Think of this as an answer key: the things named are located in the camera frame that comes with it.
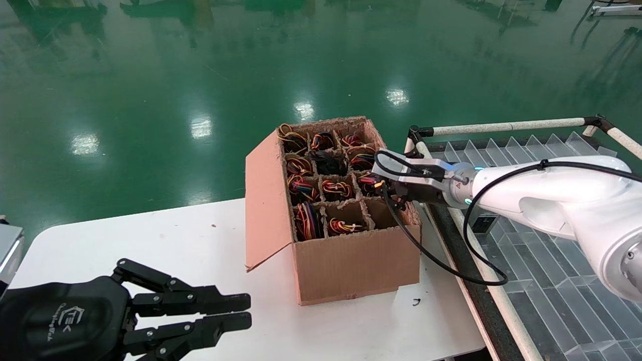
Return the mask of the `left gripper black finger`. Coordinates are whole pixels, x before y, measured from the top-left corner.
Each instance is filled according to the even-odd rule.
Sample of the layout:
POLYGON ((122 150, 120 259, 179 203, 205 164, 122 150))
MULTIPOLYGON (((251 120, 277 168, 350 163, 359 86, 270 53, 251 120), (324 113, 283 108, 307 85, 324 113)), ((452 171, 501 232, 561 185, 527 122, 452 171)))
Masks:
POLYGON ((251 326, 249 312, 236 312, 139 329, 124 335, 122 354, 138 356, 138 360, 181 360, 191 351, 215 347, 224 333, 251 326))

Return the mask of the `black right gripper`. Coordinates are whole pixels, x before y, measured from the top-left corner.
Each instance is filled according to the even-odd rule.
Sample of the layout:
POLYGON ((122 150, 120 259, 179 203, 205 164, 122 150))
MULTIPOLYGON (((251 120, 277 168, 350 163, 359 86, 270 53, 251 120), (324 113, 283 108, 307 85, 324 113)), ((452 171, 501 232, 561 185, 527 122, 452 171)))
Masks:
POLYGON ((440 204, 447 206, 443 191, 429 185, 390 181, 389 188, 382 191, 382 197, 389 199, 396 210, 406 210, 407 203, 440 204))

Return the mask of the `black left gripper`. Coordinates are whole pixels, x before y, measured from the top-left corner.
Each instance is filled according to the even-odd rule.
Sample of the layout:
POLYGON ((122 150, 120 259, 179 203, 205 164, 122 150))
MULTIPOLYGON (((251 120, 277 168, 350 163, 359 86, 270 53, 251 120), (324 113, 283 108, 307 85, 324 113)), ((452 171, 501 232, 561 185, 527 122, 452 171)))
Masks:
POLYGON ((2 360, 122 360, 122 339, 142 317, 248 310, 248 293, 223 295, 121 259, 111 277, 10 289, 2 298, 2 360), (132 299, 121 284, 149 290, 132 299))

